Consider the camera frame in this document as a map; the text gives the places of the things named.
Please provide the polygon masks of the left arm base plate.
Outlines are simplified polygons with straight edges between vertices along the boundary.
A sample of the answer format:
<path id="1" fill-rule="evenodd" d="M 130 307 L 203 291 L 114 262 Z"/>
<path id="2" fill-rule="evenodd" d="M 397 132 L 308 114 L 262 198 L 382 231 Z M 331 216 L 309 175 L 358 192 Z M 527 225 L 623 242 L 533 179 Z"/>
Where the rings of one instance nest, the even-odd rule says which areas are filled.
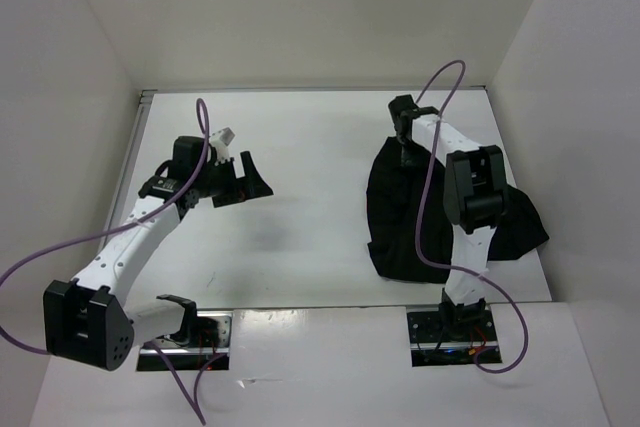
<path id="1" fill-rule="evenodd" d="M 153 340 L 177 372 L 226 371 L 230 364 L 233 313 L 199 310 L 189 342 L 179 344 L 169 336 Z"/>

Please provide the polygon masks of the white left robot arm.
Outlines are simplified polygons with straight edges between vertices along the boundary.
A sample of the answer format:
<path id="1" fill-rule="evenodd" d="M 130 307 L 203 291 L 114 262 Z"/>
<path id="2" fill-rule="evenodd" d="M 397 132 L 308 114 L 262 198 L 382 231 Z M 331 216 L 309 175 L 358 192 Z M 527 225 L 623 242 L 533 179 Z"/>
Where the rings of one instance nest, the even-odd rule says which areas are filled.
<path id="1" fill-rule="evenodd" d="M 106 371 L 118 369 L 135 346 L 166 337 L 176 346 L 199 334 L 195 301 L 161 294 L 147 305 L 125 307 L 154 252 L 200 200 L 225 207 L 272 195 L 251 154 L 240 154 L 237 176 L 229 128 L 209 139 L 180 136 L 172 156 L 141 187 L 127 224 L 71 280 L 53 281 L 43 295 L 46 350 Z"/>

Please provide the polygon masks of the black pleated skirt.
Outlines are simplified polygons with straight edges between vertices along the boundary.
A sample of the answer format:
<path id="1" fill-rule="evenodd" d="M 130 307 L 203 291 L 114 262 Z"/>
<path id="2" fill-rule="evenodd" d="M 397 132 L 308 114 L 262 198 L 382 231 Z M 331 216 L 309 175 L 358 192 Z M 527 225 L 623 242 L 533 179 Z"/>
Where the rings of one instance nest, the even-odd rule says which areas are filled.
<path id="1" fill-rule="evenodd" d="M 377 274 L 386 279 L 443 284 L 449 272 L 423 264 L 414 245 L 430 154 L 421 150 L 419 165 L 405 167 L 401 153 L 401 144 L 389 137 L 372 164 L 366 190 L 369 256 Z M 436 162 L 421 224 L 421 247 L 428 259 L 450 264 L 453 230 L 443 207 L 444 175 L 444 166 Z M 548 240 L 530 198 L 510 187 L 509 206 L 491 241 L 488 259 L 498 263 L 515 261 Z"/>

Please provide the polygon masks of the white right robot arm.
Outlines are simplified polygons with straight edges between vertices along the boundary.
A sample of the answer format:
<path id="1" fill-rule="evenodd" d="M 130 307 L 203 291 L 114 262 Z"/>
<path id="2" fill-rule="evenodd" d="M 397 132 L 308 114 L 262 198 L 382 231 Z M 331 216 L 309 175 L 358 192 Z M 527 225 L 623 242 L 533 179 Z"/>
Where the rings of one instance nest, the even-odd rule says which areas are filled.
<path id="1" fill-rule="evenodd" d="M 481 145 L 441 120 L 434 107 L 419 107 L 410 95 L 388 105 L 401 165 L 418 167 L 430 153 L 430 164 L 444 168 L 443 209 L 452 226 L 450 274 L 442 289 L 438 327 L 450 340 L 462 339 L 483 319 L 482 280 L 490 244 L 507 210 L 508 184 L 502 150 Z"/>

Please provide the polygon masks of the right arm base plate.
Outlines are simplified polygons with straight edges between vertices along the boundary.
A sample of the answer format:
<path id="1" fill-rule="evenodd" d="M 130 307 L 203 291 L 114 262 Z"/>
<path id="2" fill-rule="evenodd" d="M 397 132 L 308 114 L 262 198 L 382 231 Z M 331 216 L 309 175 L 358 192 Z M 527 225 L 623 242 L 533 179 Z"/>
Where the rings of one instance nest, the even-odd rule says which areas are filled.
<path id="1" fill-rule="evenodd" d="M 493 315 L 485 301 L 453 307 L 448 302 L 406 309 L 413 367 L 502 362 Z"/>

